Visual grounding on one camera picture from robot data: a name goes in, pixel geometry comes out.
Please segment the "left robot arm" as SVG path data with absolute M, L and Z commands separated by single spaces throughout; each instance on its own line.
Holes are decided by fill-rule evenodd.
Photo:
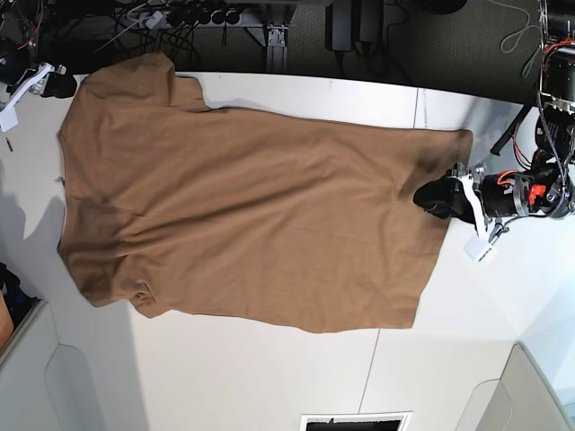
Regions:
M 541 60 L 535 97 L 511 121 L 490 152 L 511 144 L 518 167 L 489 173 L 483 163 L 456 163 L 420 187 L 413 201 L 437 218 L 473 224 L 494 243 L 518 219 L 561 219 L 574 212 L 574 3 L 539 4 Z

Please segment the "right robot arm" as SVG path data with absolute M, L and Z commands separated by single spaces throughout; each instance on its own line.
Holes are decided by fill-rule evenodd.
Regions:
M 67 99 L 77 82 L 63 65 L 38 58 L 40 31 L 48 12 L 45 1 L 1 3 L 1 113 L 14 110 L 27 93 L 42 98 Z

